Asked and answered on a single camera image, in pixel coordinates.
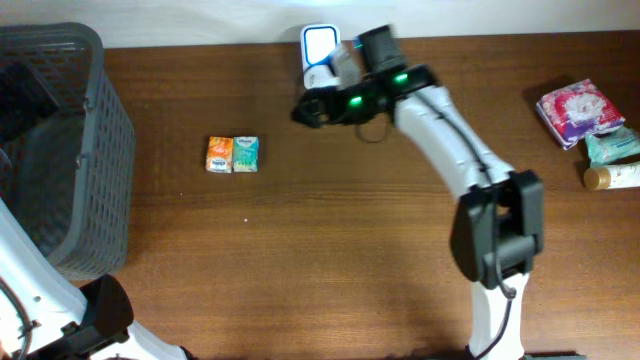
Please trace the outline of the teal tissue pocket pack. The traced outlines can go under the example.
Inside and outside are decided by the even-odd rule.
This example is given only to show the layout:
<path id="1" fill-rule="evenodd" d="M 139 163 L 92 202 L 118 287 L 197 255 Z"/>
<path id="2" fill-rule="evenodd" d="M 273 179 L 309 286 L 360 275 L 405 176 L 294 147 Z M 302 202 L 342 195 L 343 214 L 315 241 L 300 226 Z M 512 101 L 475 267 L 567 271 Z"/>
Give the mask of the teal tissue pocket pack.
<path id="1" fill-rule="evenodd" d="M 234 138 L 233 170 L 235 172 L 258 171 L 259 139 L 253 136 Z"/>

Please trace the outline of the orange snack packet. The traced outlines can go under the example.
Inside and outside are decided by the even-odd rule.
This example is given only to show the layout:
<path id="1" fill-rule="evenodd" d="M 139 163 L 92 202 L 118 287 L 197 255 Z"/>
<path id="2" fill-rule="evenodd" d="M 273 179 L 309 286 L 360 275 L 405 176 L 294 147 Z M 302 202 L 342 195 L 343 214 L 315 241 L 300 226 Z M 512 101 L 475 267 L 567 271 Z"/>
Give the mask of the orange snack packet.
<path id="1" fill-rule="evenodd" d="M 213 173 L 231 173 L 234 141 L 228 137 L 210 136 L 205 159 L 205 169 Z"/>

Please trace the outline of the red purple snack packet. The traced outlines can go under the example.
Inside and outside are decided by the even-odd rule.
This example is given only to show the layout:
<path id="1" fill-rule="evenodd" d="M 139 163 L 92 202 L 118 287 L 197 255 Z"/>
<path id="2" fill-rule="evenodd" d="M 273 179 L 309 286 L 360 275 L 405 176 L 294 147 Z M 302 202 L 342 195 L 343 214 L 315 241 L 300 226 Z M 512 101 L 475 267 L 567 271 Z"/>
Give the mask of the red purple snack packet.
<path id="1" fill-rule="evenodd" d="M 541 97 L 536 111 L 564 150 L 588 135 L 620 128 L 625 118 L 591 79 L 554 90 Z"/>

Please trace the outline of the teal green snack packet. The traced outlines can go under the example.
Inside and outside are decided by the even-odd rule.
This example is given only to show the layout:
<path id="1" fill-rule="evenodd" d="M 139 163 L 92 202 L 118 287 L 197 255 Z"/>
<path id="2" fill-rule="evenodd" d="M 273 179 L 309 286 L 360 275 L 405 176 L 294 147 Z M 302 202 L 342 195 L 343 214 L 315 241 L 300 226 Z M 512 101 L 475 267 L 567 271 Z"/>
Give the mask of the teal green snack packet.
<path id="1" fill-rule="evenodd" d="M 639 154 L 639 133 L 626 127 L 602 136 L 588 135 L 585 143 L 591 167 L 609 165 Z"/>

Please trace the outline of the white lotion tube gold cap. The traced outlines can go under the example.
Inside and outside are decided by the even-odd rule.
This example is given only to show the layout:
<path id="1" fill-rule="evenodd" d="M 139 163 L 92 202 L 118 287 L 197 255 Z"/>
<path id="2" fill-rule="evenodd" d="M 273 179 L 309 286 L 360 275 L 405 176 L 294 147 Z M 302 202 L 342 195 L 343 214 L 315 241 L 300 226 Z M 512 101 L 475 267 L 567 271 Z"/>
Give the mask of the white lotion tube gold cap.
<path id="1" fill-rule="evenodd" d="M 589 190 L 636 188 L 639 186 L 639 163 L 588 168 L 583 181 Z"/>

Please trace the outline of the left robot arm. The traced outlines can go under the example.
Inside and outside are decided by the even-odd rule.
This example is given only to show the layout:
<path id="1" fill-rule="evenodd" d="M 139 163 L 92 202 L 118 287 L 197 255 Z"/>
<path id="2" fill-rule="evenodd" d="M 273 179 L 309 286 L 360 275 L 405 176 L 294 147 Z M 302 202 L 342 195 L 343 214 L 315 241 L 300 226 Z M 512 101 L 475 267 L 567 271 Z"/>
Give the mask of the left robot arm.
<path id="1" fill-rule="evenodd" d="M 68 244 L 46 259 L 1 204 L 1 339 L 14 359 L 192 359 L 134 319 L 122 285 L 105 274 L 77 288 L 54 261 L 84 234 L 89 196 L 76 186 Z"/>

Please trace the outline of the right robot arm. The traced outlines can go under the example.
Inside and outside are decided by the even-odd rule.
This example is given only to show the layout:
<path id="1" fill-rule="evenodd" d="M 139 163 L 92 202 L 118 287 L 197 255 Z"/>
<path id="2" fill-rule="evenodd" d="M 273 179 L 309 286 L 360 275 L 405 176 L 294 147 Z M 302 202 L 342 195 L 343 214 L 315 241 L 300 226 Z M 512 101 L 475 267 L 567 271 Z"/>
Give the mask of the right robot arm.
<path id="1" fill-rule="evenodd" d="M 543 184 L 474 132 L 431 69 L 409 65 L 388 25 L 357 36 L 355 62 L 334 25 L 300 32 L 304 93 L 292 111 L 310 128 L 360 127 L 387 114 L 422 151 L 457 203 L 450 248 L 471 284 L 469 359 L 523 359 L 522 300 L 544 247 Z"/>

